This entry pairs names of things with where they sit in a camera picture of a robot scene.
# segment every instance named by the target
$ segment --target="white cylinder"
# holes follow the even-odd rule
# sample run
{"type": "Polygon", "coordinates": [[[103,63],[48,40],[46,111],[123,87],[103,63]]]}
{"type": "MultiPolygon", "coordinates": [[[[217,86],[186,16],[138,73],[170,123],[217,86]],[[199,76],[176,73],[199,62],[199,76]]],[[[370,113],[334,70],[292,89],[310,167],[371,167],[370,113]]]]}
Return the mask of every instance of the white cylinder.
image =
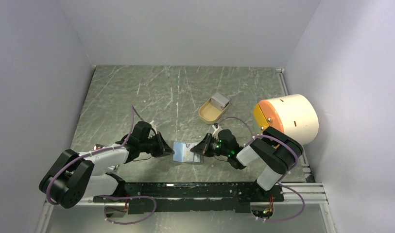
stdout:
{"type": "Polygon", "coordinates": [[[295,94],[264,100],[263,111],[270,126],[277,128],[301,145],[311,142],[319,130],[319,120],[311,103],[295,94]]]}

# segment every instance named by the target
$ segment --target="white enclosure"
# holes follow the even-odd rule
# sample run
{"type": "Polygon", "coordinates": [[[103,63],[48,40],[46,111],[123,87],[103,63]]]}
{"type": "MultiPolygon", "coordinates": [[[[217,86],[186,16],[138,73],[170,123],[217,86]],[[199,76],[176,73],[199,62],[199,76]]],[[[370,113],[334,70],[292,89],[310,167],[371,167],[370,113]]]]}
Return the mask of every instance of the white enclosure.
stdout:
{"type": "Polygon", "coordinates": [[[34,232],[102,64],[284,68],[338,232],[395,232],[395,0],[0,1],[0,232],[34,232]]]}

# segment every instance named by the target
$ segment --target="purple cable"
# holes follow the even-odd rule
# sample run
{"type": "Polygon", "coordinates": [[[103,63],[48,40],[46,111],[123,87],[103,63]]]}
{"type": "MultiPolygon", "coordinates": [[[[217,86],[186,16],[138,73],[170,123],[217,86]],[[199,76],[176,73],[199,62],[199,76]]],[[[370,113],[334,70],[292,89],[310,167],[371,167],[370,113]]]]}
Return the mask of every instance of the purple cable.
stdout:
{"type": "Polygon", "coordinates": [[[140,116],[140,114],[138,114],[138,112],[136,111],[136,109],[135,109],[134,107],[133,107],[133,110],[134,110],[135,114],[138,116],[138,118],[140,118],[141,121],[145,121],[145,120],[140,116]]]}
{"type": "MultiPolygon", "coordinates": [[[[273,140],[273,141],[279,143],[280,145],[282,145],[284,148],[286,148],[286,149],[293,155],[294,164],[288,169],[288,171],[290,171],[294,166],[296,166],[296,164],[297,164],[297,162],[298,162],[296,153],[295,153],[288,145],[286,145],[286,143],[280,141],[279,139],[277,139],[277,138],[275,138],[275,137],[260,134],[260,135],[257,135],[257,136],[256,136],[255,138],[253,138],[252,140],[250,140],[250,141],[245,145],[245,147],[249,146],[252,142],[254,142],[254,141],[255,141],[256,139],[258,139],[258,138],[268,138],[268,139],[270,139],[270,140],[273,140]]],[[[283,179],[283,177],[286,176],[286,174],[284,174],[282,177],[280,177],[280,179],[277,181],[277,184],[280,185],[281,187],[286,188],[286,189],[288,189],[288,190],[294,192],[295,194],[297,194],[297,195],[300,197],[300,199],[302,200],[302,209],[301,209],[297,214],[295,214],[295,215],[293,215],[293,216],[291,216],[291,217],[282,218],[282,219],[263,219],[263,220],[266,221],[266,222],[284,222],[284,221],[289,221],[289,220],[292,220],[292,219],[298,217],[299,215],[301,215],[301,214],[303,213],[303,211],[305,210],[306,204],[305,204],[305,200],[303,199],[302,195],[300,195],[300,193],[298,193],[296,190],[294,190],[294,189],[292,189],[292,188],[290,188],[290,187],[288,187],[288,186],[286,186],[286,185],[283,185],[283,184],[280,182],[280,181],[283,179]]]]}
{"type": "Polygon", "coordinates": [[[91,153],[83,154],[83,155],[81,155],[81,156],[79,156],[79,157],[73,159],[71,162],[69,162],[68,164],[66,164],[62,169],[60,169],[60,170],[57,172],[57,174],[56,174],[56,175],[53,177],[53,179],[50,181],[49,185],[47,186],[47,190],[46,190],[47,201],[48,201],[50,204],[52,204],[52,205],[58,205],[57,202],[54,202],[54,201],[51,199],[50,190],[51,190],[51,188],[52,188],[54,182],[58,179],[58,177],[59,177],[63,172],[65,172],[65,171],[67,170],[68,167],[70,167],[71,165],[73,165],[75,162],[77,162],[77,161],[79,161],[79,160],[81,160],[81,159],[87,158],[87,157],[89,157],[89,156],[91,156],[91,155],[96,155],[96,154],[99,154],[99,153],[102,153],[102,152],[105,152],[105,151],[115,150],[115,149],[122,148],[122,147],[127,143],[127,141],[129,140],[130,135],[132,134],[132,130],[133,130],[133,127],[134,127],[134,112],[135,112],[135,110],[136,110],[136,109],[135,109],[134,106],[132,105],[132,125],[131,125],[131,127],[130,127],[130,131],[129,131],[127,137],[125,138],[125,140],[123,141],[123,143],[122,143],[120,146],[117,146],[117,147],[105,147],[105,148],[100,149],[100,150],[95,150],[95,151],[93,151],[93,152],[91,152],[91,153]]]}
{"type": "Polygon", "coordinates": [[[112,197],[112,196],[101,195],[100,197],[102,197],[102,198],[108,198],[108,199],[111,199],[111,200],[127,200],[127,199],[130,199],[130,200],[131,200],[131,199],[141,199],[141,198],[143,198],[143,199],[150,199],[150,200],[153,201],[153,203],[154,203],[155,206],[153,207],[152,212],[151,212],[149,215],[147,215],[146,217],[144,217],[144,218],[142,218],[142,219],[140,219],[140,220],[137,220],[137,221],[133,221],[133,222],[116,222],[116,221],[110,220],[110,219],[107,217],[107,214],[106,214],[106,207],[105,207],[105,208],[104,208],[104,217],[105,217],[105,220],[108,221],[108,222],[111,222],[111,223],[113,223],[113,224],[118,224],[118,225],[131,225],[131,224],[136,224],[136,223],[142,222],[142,221],[144,221],[144,220],[150,218],[150,217],[155,213],[156,207],[157,207],[156,200],[155,200],[154,198],[152,198],[152,197],[149,197],[149,196],[134,196],[134,197],[116,198],[116,197],[112,197]]]}
{"type": "Polygon", "coordinates": [[[247,129],[248,129],[249,132],[250,132],[250,135],[253,135],[253,131],[252,131],[252,129],[250,128],[250,126],[249,126],[244,120],[242,120],[242,119],[240,119],[240,118],[238,118],[238,117],[235,117],[235,116],[226,117],[225,119],[219,121],[218,124],[220,124],[220,123],[222,123],[223,121],[228,120],[228,119],[236,119],[236,120],[239,120],[241,123],[243,123],[243,124],[247,127],[247,129]]]}

